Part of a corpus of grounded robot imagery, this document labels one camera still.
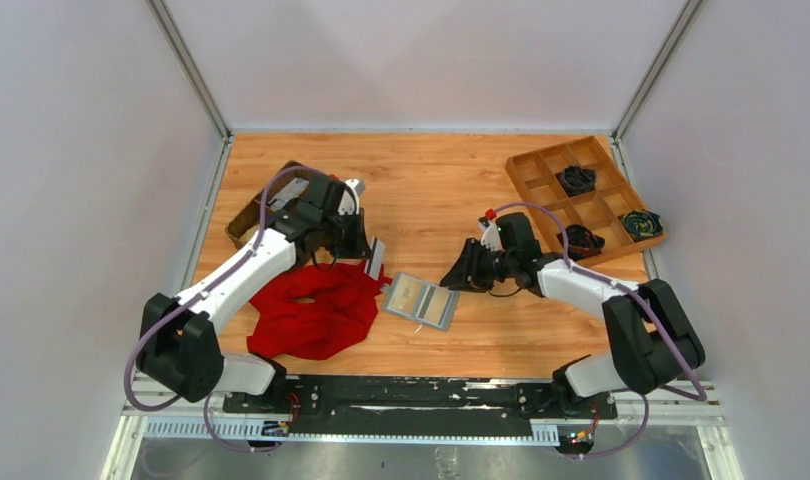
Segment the white striped credit card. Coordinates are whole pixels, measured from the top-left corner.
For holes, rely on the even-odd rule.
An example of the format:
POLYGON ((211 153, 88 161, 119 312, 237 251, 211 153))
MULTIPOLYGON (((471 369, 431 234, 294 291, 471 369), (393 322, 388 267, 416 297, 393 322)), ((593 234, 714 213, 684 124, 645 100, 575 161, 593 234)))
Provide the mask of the white striped credit card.
POLYGON ((386 245, 378 237, 373 237, 370 243, 370 256, 364 267, 364 273, 373 280, 381 276, 386 245))

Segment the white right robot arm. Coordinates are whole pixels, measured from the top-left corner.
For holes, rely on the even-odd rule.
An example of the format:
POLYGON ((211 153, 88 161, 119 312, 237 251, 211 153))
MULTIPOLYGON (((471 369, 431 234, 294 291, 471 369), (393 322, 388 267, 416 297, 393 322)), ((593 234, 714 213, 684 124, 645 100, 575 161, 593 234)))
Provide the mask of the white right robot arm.
POLYGON ((623 389, 646 395, 682 375, 693 378, 704 364, 704 346, 666 281, 624 283, 561 253, 545 253, 520 212, 486 216, 480 224, 481 238, 464 242, 441 287, 488 293, 511 279, 522 290, 569 304, 605 325, 608 352, 555 370, 555 395, 570 403, 623 389))

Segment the grey card holder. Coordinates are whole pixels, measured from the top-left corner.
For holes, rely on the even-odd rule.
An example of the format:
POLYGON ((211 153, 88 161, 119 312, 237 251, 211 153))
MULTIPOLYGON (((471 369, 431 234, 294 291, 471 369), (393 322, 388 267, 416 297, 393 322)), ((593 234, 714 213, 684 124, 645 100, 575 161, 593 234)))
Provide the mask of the grey card holder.
POLYGON ((396 273, 391 284, 384 289, 385 298, 382 303, 382 310, 418 323, 423 327, 433 328, 439 331, 448 331, 457 308, 460 294, 440 287, 437 284, 419 279, 424 283, 420 301, 411 315, 403 315, 389 310, 387 306, 392 286, 400 275, 419 279, 405 273, 396 273))

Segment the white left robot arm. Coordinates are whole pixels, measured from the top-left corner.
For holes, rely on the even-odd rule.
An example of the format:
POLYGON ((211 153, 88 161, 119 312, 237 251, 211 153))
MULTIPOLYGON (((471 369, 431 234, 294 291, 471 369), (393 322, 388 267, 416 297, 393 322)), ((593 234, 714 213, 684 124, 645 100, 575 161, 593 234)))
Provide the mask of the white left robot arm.
POLYGON ((269 182, 297 175, 307 183, 276 210, 260 194, 258 230, 222 265, 197 283, 167 296, 157 293, 145 304, 140 338, 126 361, 123 388, 137 400, 133 375, 140 372, 173 392, 167 400, 199 402, 215 393, 276 397, 285 370, 254 354, 222 352, 218 337, 239 309, 269 282, 304 265, 319 249, 335 259, 371 255, 364 225, 363 180, 340 180, 301 165, 278 172, 269 182))

